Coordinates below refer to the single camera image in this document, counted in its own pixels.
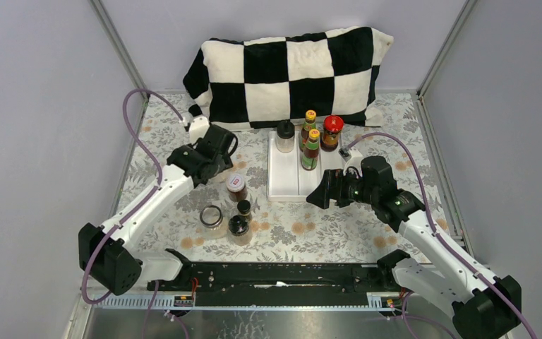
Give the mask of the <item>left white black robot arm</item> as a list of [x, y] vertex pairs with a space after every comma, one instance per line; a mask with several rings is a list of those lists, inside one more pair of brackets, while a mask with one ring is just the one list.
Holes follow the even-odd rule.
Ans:
[[192, 143], [176, 148], [155, 180], [121, 212], [100, 225], [91, 223], [78, 233], [79, 266], [84, 272], [82, 286], [92, 278], [116, 296], [135, 284], [165, 281], [173, 290], [182, 290], [191, 272], [169, 251], [139, 251], [142, 237], [179, 200], [232, 168], [231, 156], [237, 136], [217, 125], [194, 127]]

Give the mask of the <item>red lid chili sauce jar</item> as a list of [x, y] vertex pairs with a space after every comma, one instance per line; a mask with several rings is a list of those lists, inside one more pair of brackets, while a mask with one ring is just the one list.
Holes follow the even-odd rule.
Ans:
[[337, 115], [330, 115], [323, 122], [323, 132], [321, 137], [321, 148], [330, 152], [336, 150], [339, 143], [339, 137], [344, 128], [344, 121]]

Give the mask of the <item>yellow cap sauce bottle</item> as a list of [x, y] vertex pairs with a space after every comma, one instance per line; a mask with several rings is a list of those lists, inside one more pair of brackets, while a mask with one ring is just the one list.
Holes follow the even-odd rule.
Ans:
[[301, 166], [304, 170], [311, 171], [317, 167], [319, 152], [320, 132], [317, 129], [311, 129], [303, 142]]
[[301, 128], [299, 136], [299, 148], [303, 150], [304, 145], [308, 139], [309, 131], [316, 128], [316, 117], [317, 114], [314, 110], [308, 110], [305, 113], [305, 120]]

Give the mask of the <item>black spout lid shaker jar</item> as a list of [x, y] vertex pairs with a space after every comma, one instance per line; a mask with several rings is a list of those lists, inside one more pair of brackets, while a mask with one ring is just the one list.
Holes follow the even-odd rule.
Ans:
[[279, 152], [290, 153], [294, 149], [295, 129], [289, 120], [280, 121], [276, 128], [275, 145]]

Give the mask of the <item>white divided organizer tray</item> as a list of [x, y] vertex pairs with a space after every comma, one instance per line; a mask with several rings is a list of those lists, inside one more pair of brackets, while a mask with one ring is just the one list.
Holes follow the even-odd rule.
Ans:
[[344, 168], [346, 161], [334, 150], [321, 150], [318, 165], [308, 171], [301, 166], [301, 151], [298, 140], [294, 139], [294, 149], [281, 152], [276, 145], [277, 133], [268, 133], [267, 199], [277, 202], [304, 202], [321, 183], [323, 172]]

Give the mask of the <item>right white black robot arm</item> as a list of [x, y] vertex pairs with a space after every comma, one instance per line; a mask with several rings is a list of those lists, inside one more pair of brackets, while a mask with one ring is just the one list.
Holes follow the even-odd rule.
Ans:
[[462, 338], [501, 338], [521, 324], [522, 289], [510, 275], [499, 278], [472, 258], [427, 217], [411, 192], [398, 188], [386, 159], [362, 159], [360, 169], [327, 169], [307, 202], [326, 209], [334, 200], [371, 206], [389, 225], [430, 259], [436, 272], [404, 256], [378, 269], [376, 280], [387, 291], [399, 286], [416, 292], [452, 319]]

